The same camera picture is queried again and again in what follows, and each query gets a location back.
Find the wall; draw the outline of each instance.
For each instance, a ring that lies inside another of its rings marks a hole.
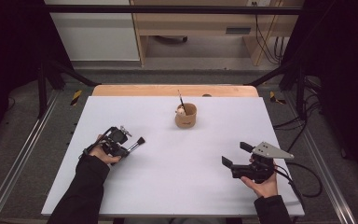
[[[47,5],[129,5],[128,0],[45,0]],[[139,61],[132,16],[51,13],[71,61]]]

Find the hand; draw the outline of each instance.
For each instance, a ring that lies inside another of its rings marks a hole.
[[[96,147],[94,147],[91,150],[91,152],[89,153],[89,155],[98,157],[101,161],[103,161],[106,164],[116,163],[116,162],[119,162],[121,159],[120,156],[111,157],[109,155],[106,155],[106,153],[104,153],[101,145],[97,145]]]
[[[253,180],[249,179],[246,176],[242,176],[241,181],[248,188],[252,189],[258,198],[260,197],[268,198],[271,196],[278,195],[277,174],[275,172],[272,176],[269,177],[269,179],[265,180],[261,184],[256,184]]]

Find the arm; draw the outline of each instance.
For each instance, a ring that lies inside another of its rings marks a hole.
[[[241,181],[257,195],[255,210],[261,224],[288,224],[292,223],[281,195],[278,195],[277,174],[261,184],[256,184],[246,176]]]
[[[103,199],[103,183],[109,174],[107,164],[120,157],[109,157],[97,146],[82,156],[69,189],[62,196],[48,220],[50,223],[98,223]]]

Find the black sleeve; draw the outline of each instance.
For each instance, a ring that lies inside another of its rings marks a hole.
[[[292,223],[281,195],[258,198],[255,201],[255,210],[261,224]]]
[[[83,156],[69,189],[55,207],[48,224],[98,223],[103,183],[109,167],[95,156]]]

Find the white table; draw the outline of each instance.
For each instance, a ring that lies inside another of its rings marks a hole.
[[[110,217],[244,217],[256,215],[255,194],[222,165],[225,156],[248,164],[240,142],[279,147],[264,101],[258,97],[184,97],[198,108],[196,125],[176,127],[177,96],[91,96],[48,195],[50,215],[75,176],[81,151],[99,133],[124,125],[145,144],[115,165],[104,184],[100,214]],[[283,160],[276,163],[287,169]],[[278,175],[279,193],[291,216],[304,211],[287,180]]]

